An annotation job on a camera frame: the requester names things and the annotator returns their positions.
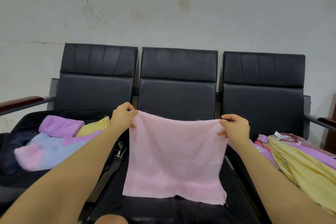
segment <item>forearm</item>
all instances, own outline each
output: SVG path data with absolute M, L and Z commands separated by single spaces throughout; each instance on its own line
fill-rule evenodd
M 290 182 L 253 145 L 242 144 L 236 150 L 273 224 L 335 223 L 329 213 Z
M 15 201 L 0 223 L 76 223 L 122 132 L 108 128 L 54 167 Z

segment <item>yellow towel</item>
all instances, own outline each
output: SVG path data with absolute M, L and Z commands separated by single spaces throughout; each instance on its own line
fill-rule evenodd
M 87 136 L 97 130 L 107 129 L 109 125 L 110 125 L 110 118 L 108 116 L 104 117 L 100 121 L 89 123 L 82 126 L 80 130 L 77 132 L 76 137 Z
M 317 204 L 336 212 L 336 171 L 301 150 L 268 137 L 271 151 L 283 159 L 298 186 Z

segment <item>folded purple towel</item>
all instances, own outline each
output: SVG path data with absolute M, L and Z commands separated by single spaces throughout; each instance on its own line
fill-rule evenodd
M 84 121 L 82 120 L 71 120 L 48 115 L 42 121 L 39 132 L 51 137 L 73 137 L 83 125 Z

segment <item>wooden armrest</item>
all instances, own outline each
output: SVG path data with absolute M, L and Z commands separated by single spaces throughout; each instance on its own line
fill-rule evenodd
M 38 96 L 30 96 L 25 98 L 14 99 L 0 103 L 0 112 L 8 111 L 14 108 L 33 104 L 42 101 L 44 98 Z
M 336 128 L 336 120 L 330 118 L 318 118 L 317 120 Z

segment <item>wall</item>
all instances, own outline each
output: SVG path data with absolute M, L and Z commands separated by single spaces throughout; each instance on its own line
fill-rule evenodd
M 76 42 L 305 54 L 311 112 L 328 116 L 335 39 L 336 0 L 0 0 L 0 101 L 48 95 L 64 43 Z M 0 132 L 43 109 L 0 117 Z M 324 134 L 312 124 L 309 140 Z

